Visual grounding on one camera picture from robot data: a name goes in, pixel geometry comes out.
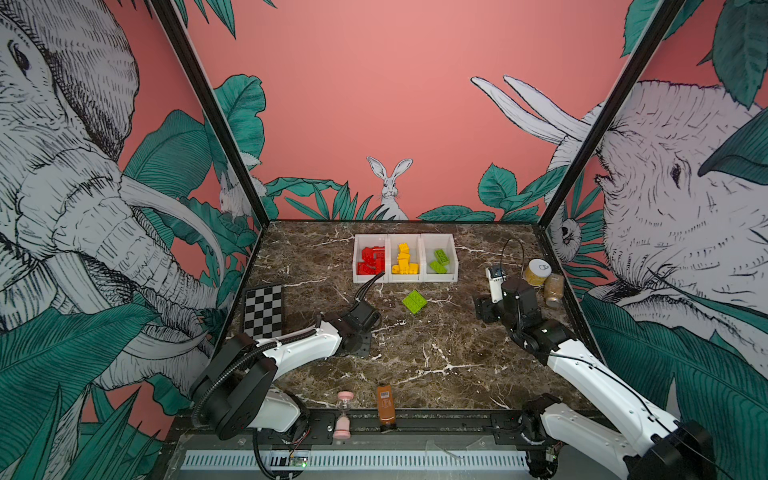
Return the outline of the red lego brick long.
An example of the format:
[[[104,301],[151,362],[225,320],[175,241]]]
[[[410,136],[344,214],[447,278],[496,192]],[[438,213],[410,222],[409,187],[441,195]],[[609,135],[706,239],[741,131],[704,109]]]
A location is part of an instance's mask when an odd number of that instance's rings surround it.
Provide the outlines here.
[[[357,264],[357,274],[358,275],[372,275],[371,268],[368,264],[365,262],[359,262]]]

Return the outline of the large green lego plate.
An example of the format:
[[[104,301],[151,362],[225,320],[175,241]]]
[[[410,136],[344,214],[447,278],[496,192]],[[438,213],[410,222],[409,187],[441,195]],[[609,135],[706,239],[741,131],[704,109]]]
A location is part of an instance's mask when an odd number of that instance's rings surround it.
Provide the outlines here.
[[[413,290],[402,300],[402,303],[409,312],[416,315],[428,304],[428,301],[417,290]]]

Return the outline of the red arch lego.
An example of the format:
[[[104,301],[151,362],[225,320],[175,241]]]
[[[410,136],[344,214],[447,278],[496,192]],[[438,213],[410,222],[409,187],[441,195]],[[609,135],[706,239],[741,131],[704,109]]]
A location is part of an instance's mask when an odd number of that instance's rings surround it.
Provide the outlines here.
[[[365,261],[363,259],[363,261],[366,264],[368,264],[370,266],[370,268],[373,269],[376,273],[379,273],[380,271],[384,271],[385,270],[385,260],[386,260],[386,252],[385,252],[385,257],[384,258],[378,258],[376,260],[368,260],[368,261]]]

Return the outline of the red lego stack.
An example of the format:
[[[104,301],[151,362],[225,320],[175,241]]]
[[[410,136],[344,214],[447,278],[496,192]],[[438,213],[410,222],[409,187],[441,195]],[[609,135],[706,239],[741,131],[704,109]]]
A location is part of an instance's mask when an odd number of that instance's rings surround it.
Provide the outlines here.
[[[385,248],[384,247],[365,247],[362,250],[361,255],[365,261],[384,258]]]

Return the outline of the green lego brick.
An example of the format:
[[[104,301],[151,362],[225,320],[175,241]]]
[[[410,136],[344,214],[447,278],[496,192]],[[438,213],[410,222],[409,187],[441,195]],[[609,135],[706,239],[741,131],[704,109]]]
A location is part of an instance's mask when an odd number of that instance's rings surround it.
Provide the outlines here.
[[[450,259],[448,255],[442,249],[436,249],[434,251],[435,260],[442,265],[449,265]]]
[[[429,263],[429,267],[435,274],[446,274],[447,268],[444,264],[439,262],[438,260],[433,260]]]

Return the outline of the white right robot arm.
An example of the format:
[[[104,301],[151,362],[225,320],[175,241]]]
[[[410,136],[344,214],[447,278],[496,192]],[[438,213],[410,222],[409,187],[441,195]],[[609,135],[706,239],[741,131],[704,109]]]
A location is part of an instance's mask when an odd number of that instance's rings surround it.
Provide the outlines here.
[[[532,447],[526,462],[533,477],[555,474],[555,446],[564,443],[620,479],[716,478],[713,439],[704,427],[653,404],[568,327],[544,318],[524,279],[493,277],[489,288],[489,294],[474,300],[476,316],[501,323],[517,346],[567,380],[611,423],[604,426],[550,394],[526,403],[512,431]]]

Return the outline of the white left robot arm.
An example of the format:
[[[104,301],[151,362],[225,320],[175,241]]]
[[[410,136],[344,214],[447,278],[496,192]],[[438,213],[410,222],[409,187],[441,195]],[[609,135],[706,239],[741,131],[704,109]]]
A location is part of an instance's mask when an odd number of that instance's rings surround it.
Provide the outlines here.
[[[358,354],[381,318],[378,309],[358,300],[288,335],[258,341],[236,335],[193,383],[193,425],[213,429],[221,440],[272,430],[286,444],[298,441],[310,429],[308,409],[274,382],[311,362]]]

